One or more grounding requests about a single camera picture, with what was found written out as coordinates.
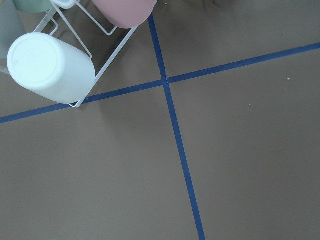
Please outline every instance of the green cup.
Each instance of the green cup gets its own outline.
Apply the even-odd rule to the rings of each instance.
[[[53,8],[49,0],[13,0],[16,9],[27,14],[37,14]]]

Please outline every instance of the cup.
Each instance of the cup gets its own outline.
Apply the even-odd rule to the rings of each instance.
[[[50,0],[13,0],[16,9],[27,14],[37,14],[52,9]]]
[[[110,23],[122,29],[141,25],[151,15],[156,0],[92,0]]]
[[[11,44],[25,34],[12,0],[0,0],[0,59],[6,59]]]
[[[40,32],[12,44],[7,66],[20,86],[61,104],[85,98],[95,85],[95,67],[83,51]]]

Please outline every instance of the pink cup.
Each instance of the pink cup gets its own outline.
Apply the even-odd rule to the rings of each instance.
[[[116,27],[132,29],[151,15],[156,0],[92,0],[100,12]]]

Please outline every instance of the blue tape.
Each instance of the blue tape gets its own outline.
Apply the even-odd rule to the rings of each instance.
[[[287,56],[291,56],[291,55],[295,55],[295,54],[301,54],[304,52],[317,50],[317,49],[320,49],[320,42],[315,43],[315,44],[311,44],[311,45],[307,45],[307,46],[301,46],[301,47],[292,48],[289,50],[284,50],[284,51],[270,53],[270,54],[266,54],[266,55],[262,55],[262,56],[257,56],[257,57],[249,58],[246,60],[236,61],[236,62],[232,62],[232,63],[220,65],[220,66],[210,67],[207,69],[194,71],[194,72],[190,72],[190,73],[186,73],[186,74],[182,74],[182,75],[178,75],[178,76],[169,77],[167,79],[167,82],[169,84],[172,84],[172,83],[176,83],[176,82],[180,82],[180,81],[184,81],[184,80],[203,77],[205,75],[215,74],[215,73],[219,73],[219,72],[223,72],[223,71],[227,71],[227,70],[231,70],[231,69],[236,69],[236,68],[240,68],[240,67],[244,67],[244,66],[248,66],[248,65],[252,65],[252,64],[257,64],[257,63],[269,61],[269,60],[279,59],[279,58],[283,58],[283,57],[287,57]]]
[[[117,97],[125,94],[130,94],[130,93],[151,89],[159,86],[162,86],[162,80],[152,81],[152,82],[143,83],[136,86],[126,87],[126,88],[115,90],[115,91],[88,96],[83,101],[83,104],[96,102],[103,99],[113,98],[113,97]],[[9,116],[3,116],[3,117],[0,117],[0,124],[16,121],[20,119],[30,118],[40,114],[46,114],[46,113],[50,113],[50,112],[54,112],[54,111],[58,111],[66,108],[71,108],[71,107],[68,104],[55,104],[55,105],[45,106],[42,108],[30,110],[30,111],[20,112],[20,113],[9,115]]]
[[[170,113],[170,118],[171,118],[171,122],[172,122],[175,141],[176,141],[176,145],[177,145],[179,156],[180,156],[180,161],[181,161],[181,165],[182,165],[182,170],[183,170],[183,174],[184,174],[184,179],[185,179],[187,191],[189,194],[189,199],[190,199],[190,203],[191,203],[191,208],[192,208],[192,212],[193,212],[193,217],[194,217],[196,229],[198,232],[199,239],[205,240],[206,236],[205,236],[204,228],[202,225],[202,220],[201,220],[201,216],[200,216],[200,212],[199,212],[196,193],[195,193],[194,185],[193,185],[190,170],[189,170],[189,165],[188,165],[185,147],[184,147],[184,143],[183,143],[181,132],[180,132],[180,127],[179,127],[179,123],[178,123],[178,118],[177,118],[177,114],[176,114],[176,110],[175,110],[173,97],[171,94],[169,83],[167,81],[166,68],[165,68],[165,63],[164,63],[164,59],[163,59],[162,52],[161,52],[161,47],[160,47],[160,43],[159,43],[155,20],[154,20],[154,17],[152,14],[148,18],[148,22],[149,22],[149,27],[150,27],[150,31],[151,31],[151,36],[152,36],[152,41],[153,41],[153,45],[154,45],[156,58],[157,58],[159,69],[160,69],[160,74],[161,74],[162,81],[163,81],[165,98],[166,98],[168,108],[169,108],[169,113]]]

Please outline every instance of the gray cup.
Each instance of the gray cup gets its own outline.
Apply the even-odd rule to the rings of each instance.
[[[6,59],[11,45],[25,34],[12,0],[0,0],[0,59]]]

